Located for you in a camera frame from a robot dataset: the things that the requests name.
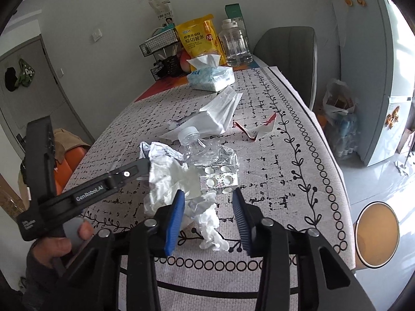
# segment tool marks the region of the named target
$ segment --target yellow bag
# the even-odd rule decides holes
[[[213,15],[209,14],[176,26],[184,49],[196,58],[207,54],[221,55],[219,64],[226,63],[219,38],[212,23]]]

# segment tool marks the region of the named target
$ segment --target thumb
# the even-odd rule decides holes
[[[32,253],[39,263],[52,268],[51,259],[66,255],[71,248],[71,240],[68,238],[46,237],[33,247]]]

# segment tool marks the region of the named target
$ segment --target red and white paper scrap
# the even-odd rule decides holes
[[[245,128],[237,121],[234,121],[234,127],[238,127],[242,132],[244,132],[248,136],[249,139],[251,139],[252,141],[256,141],[257,139],[263,138],[270,134],[272,131],[274,131],[276,117],[277,113],[274,112],[274,114],[271,117],[269,117],[265,123],[261,125],[256,125],[251,128]]]

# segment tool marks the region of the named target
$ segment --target green bag hanging on door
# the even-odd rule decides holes
[[[22,58],[19,59],[19,65],[20,65],[20,75],[19,75],[18,80],[16,81],[16,85],[22,84],[24,87],[28,87],[33,80],[34,70]]]

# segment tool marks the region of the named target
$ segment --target black stripe on tablecloth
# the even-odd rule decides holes
[[[326,143],[324,142],[324,139],[323,139],[323,137],[321,136],[321,134],[320,134],[320,132],[318,131],[318,129],[317,129],[317,127],[316,127],[316,125],[314,124],[314,121],[311,119],[311,117],[310,117],[310,115],[308,114],[308,112],[304,109],[304,107],[302,106],[302,104],[298,101],[298,99],[297,99],[297,97],[296,96],[294,96],[294,94],[291,92],[291,90],[290,90],[290,88],[289,87],[287,87],[286,85],[285,85],[285,83],[275,74],[275,72],[274,71],[272,71],[271,70],[271,68],[270,67],[268,67],[268,70],[271,72],[271,74],[273,74],[275,77],[277,77],[277,79],[283,84],[283,86],[285,86],[285,88],[290,92],[290,94],[292,95],[292,97],[295,99],[295,101],[298,103],[298,105],[300,106],[300,108],[302,108],[302,110],[303,110],[303,112],[304,112],[304,114],[308,117],[308,119],[310,119],[310,122],[313,124],[313,126],[314,126],[314,128],[315,128],[315,130],[316,130],[316,132],[317,132],[317,134],[320,136],[320,138],[321,138],[321,140],[322,140],[322,142],[324,143],[324,147],[327,149],[327,151],[329,152],[329,156],[330,156],[330,158],[331,158],[331,160],[336,164],[337,162],[335,161],[335,159],[334,159],[334,157],[333,157],[333,154],[331,153],[331,150],[330,150],[330,148],[326,145]],[[342,177],[341,177],[341,175],[340,175],[340,173],[339,173],[339,170],[338,170],[338,168],[337,167],[335,167],[335,169],[336,169],[336,172],[337,172],[337,175],[339,176],[339,178],[341,179]],[[346,188],[344,187],[344,183],[343,183],[343,181],[340,181],[341,183],[342,183],[342,186],[343,186],[343,190],[344,190],[344,192],[345,193],[347,193],[346,192]]]
[[[120,272],[127,274],[127,270],[120,268]],[[170,284],[162,281],[157,281],[157,286],[162,289],[181,292],[183,294],[211,297],[211,298],[227,298],[227,299],[257,299],[258,292],[222,292],[222,291],[211,291],[194,289],[188,287],[182,287],[180,285]],[[298,287],[291,288],[290,294],[297,294]]]

